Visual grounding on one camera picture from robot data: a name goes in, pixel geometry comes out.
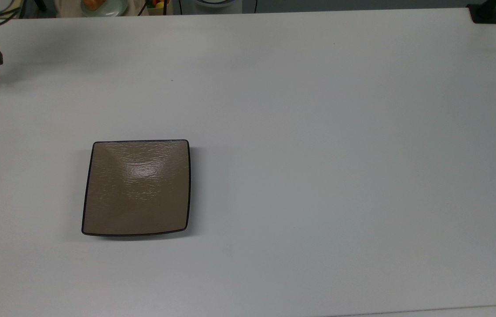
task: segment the table surface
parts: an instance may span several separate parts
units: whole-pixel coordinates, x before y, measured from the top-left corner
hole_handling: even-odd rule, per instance
[[[427,311],[409,311],[406,313],[376,313],[363,317],[496,317],[496,306],[472,307],[463,309],[441,309]]]
[[[467,9],[0,27],[0,317],[496,305],[496,25]],[[189,139],[184,232],[80,232],[99,140]]]

